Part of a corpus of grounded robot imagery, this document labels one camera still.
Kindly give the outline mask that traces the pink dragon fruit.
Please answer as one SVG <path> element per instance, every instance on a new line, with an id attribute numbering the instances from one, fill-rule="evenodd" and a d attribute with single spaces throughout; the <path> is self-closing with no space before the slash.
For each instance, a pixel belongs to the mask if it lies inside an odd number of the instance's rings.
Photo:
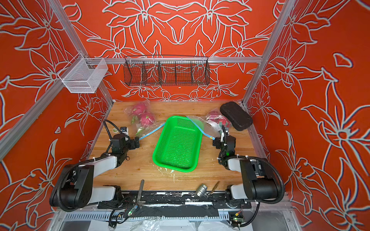
<path id="1" fill-rule="evenodd" d="M 149 112 L 138 115 L 138 119 L 140 128 L 148 128 L 156 122 L 154 115 Z"/>
<path id="2" fill-rule="evenodd" d="M 230 121 L 219 111 L 209 112 L 206 116 L 206 121 L 211 125 L 218 125 L 219 127 L 229 128 L 230 126 Z"/>
<path id="3" fill-rule="evenodd" d="M 133 107 L 132 107 L 132 114 L 134 116 L 137 116 L 137 115 L 140 115 L 142 113 L 146 113 L 148 110 L 148 106 L 147 106 L 147 103 L 144 103 L 144 102 L 140 102 L 140 103 L 137 103 L 135 104 Z"/>

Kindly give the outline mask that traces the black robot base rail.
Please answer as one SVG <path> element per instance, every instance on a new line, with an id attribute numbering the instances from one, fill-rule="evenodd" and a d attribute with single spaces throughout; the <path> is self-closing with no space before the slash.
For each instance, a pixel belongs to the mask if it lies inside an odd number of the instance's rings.
<path id="1" fill-rule="evenodd" d="M 194 191 L 122 191 L 124 199 L 115 212 L 126 214 L 135 205 L 138 208 L 130 215 L 131 218 L 190 218 L 228 220 L 237 212 L 252 208 L 245 200 L 227 201 L 225 193 L 216 191 L 211 195 L 199 197 Z"/>

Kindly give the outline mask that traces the clear zip bag blue seal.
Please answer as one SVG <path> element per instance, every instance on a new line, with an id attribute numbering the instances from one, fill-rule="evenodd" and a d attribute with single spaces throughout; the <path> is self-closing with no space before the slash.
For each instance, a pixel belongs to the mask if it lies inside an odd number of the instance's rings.
<path id="1" fill-rule="evenodd" d="M 164 127 L 165 121 L 157 120 L 151 110 L 149 100 L 137 102 L 127 107 L 124 112 L 128 115 L 135 136 L 142 140 Z"/>

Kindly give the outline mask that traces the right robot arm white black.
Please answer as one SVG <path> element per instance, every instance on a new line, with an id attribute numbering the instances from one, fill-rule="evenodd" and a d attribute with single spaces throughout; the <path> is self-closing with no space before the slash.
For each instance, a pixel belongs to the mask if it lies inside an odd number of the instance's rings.
<path id="1" fill-rule="evenodd" d="M 222 134 L 213 140 L 220 150 L 218 163 L 225 169 L 239 172 L 242 183 L 229 185 L 225 200 L 246 200 L 265 204 L 277 204 L 284 198 L 285 185 L 277 169 L 266 159 L 236 154 L 236 138 Z"/>

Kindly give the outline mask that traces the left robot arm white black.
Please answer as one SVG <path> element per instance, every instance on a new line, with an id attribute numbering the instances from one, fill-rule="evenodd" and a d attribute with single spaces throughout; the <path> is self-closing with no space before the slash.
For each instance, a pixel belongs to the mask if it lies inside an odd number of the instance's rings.
<path id="1" fill-rule="evenodd" d="M 94 157 L 77 164 L 64 166 L 57 183 L 52 190 L 49 204 L 65 212 L 73 212 L 90 205 L 99 208 L 121 210 L 131 202 L 130 196 L 123 196 L 116 185 L 94 186 L 94 179 L 129 160 L 128 152 L 140 147 L 139 137 L 131 138 L 127 127 L 118 128 L 113 122 L 104 120 L 105 128 L 112 125 L 118 133 L 109 131 L 109 145 L 100 157 Z"/>

